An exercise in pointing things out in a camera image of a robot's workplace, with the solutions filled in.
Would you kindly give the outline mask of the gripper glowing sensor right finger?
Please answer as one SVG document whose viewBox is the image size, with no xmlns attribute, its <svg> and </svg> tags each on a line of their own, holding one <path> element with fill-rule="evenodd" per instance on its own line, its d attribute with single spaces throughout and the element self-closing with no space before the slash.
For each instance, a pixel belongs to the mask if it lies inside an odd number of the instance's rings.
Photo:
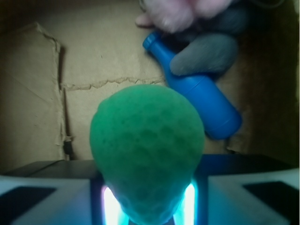
<svg viewBox="0 0 300 225">
<path fill-rule="evenodd" d="M 297 225 L 300 170 L 263 155 L 208 155 L 199 163 L 177 225 Z"/>
</svg>

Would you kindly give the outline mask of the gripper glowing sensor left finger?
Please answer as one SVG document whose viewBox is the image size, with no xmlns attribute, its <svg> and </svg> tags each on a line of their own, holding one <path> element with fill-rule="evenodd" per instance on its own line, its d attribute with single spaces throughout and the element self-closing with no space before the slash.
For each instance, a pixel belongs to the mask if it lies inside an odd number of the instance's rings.
<svg viewBox="0 0 300 225">
<path fill-rule="evenodd" d="M 120 225 L 122 211 L 94 161 L 40 161 L 0 176 L 0 222 Z"/>
</svg>

